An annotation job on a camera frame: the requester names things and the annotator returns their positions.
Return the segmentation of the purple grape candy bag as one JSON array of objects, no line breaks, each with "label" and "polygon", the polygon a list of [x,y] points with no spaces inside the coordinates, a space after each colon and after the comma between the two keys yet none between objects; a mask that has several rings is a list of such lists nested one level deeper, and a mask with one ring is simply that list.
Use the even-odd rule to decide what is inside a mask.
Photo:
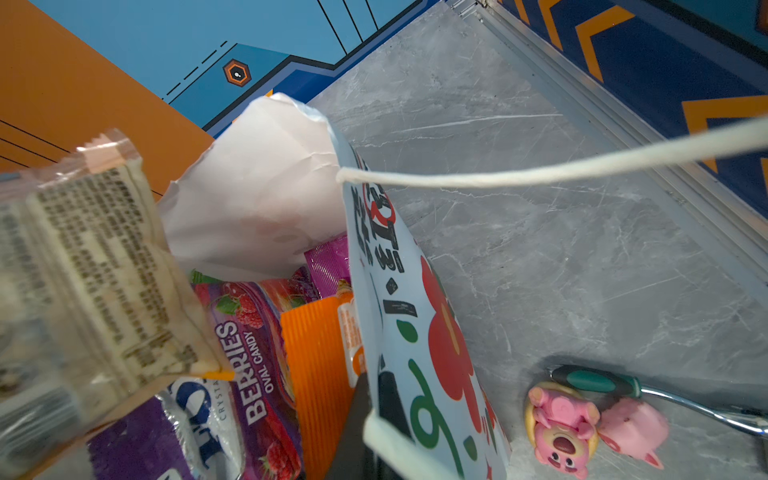
[{"label": "purple grape candy bag", "polygon": [[351,283],[349,247],[346,234],[304,253],[311,281],[321,298],[334,296],[342,282]]}]

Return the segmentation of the orange Fox's fruits candy bag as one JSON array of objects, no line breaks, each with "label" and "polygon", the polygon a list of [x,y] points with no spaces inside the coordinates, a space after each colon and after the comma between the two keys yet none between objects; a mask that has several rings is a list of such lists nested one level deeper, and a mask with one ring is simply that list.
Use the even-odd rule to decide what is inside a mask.
[{"label": "orange Fox's fruits candy bag", "polygon": [[342,281],[336,294],[282,314],[281,325],[305,475],[322,479],[342,438],[357,381],[366,372],[351,286]]}]

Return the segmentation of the white floral paper bag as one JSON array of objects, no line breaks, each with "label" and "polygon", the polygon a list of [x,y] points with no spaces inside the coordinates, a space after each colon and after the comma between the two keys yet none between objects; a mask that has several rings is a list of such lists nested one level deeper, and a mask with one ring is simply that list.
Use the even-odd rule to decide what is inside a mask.
[{"label": "white floral paper bag", "polygon": [[364,162],[285,95],[243,112],[158,209],[172,253],[279,276],[346,234],[377,479],[552,479],[524,420],[551,360],[763,401],[767,312],[621,182],[522,193],[338,184]]}]

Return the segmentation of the clear orange cracker packet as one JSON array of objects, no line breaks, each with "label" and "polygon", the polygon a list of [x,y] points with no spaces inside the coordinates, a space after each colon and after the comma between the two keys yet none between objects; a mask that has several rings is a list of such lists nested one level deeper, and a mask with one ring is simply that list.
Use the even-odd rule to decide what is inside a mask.
[{"label": "clear orange cracker packet", "polygon": [[135,146],[1,178],[1,475],[30,479],[180,377],[232,380]]}]

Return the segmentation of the purple white snack packet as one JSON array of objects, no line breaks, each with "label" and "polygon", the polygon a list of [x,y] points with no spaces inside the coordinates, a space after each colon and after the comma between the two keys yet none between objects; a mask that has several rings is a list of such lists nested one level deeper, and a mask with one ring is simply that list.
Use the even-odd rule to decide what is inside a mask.
[{"label": "purple white snack packet", "polygon": [[180,377],[102,431],[88,444],[94,478],[305,478],[281,317],[318,299],[308,270],[258,282],[193,272],[191,285],[234,380]]}]

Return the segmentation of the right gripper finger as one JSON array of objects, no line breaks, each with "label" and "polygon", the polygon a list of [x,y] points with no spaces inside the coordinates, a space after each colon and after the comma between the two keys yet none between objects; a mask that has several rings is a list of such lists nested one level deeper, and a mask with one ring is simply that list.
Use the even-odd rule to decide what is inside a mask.
[{"label": "right gripper finger", "polygon": [[377,462],[363,441],[365,420],[371,412],[368,376],[357,381],[341,439],[325,480],[374,480],[378,478]]}]

